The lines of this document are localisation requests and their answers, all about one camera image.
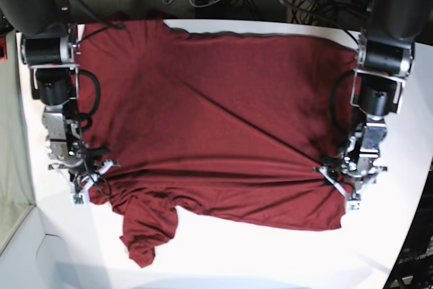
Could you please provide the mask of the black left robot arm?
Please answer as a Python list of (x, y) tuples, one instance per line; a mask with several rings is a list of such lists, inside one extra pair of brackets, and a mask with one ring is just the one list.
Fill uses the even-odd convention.
[(367, 25), (359, 36), (357, 65), (332, 86), (331, 107), (339, 84), (353, 77), (348, 137), (345, 148), (335, 157), (324, 157), (317, 172), (342, 194), (346, 210), (359, 209), (363, 191), (387, 170), (376, 165), (387, 134), (385, 117), (401, 109), (415, 39), (431, 7), (432, 0), (371, 0)]

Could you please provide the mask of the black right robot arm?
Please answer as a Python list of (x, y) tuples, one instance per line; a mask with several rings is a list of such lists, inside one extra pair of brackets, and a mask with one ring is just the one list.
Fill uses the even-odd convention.
[[(83, 0), (73, 1), (104, 29), (124, 28), (97, 17)], [(60, 0), (1, 0), (1, 11), (22, 34), (20, 53), (30, 70), (31, 95), (44, 105), (49, 169), (68, 171), (72, 203), (85, 204), (89, 190), (116, 162), (103, 159), (106, 147), (90, 148), (83, 139), (99, 108), (101, 86), (76, 61), (81, 43), (77, 29)]]

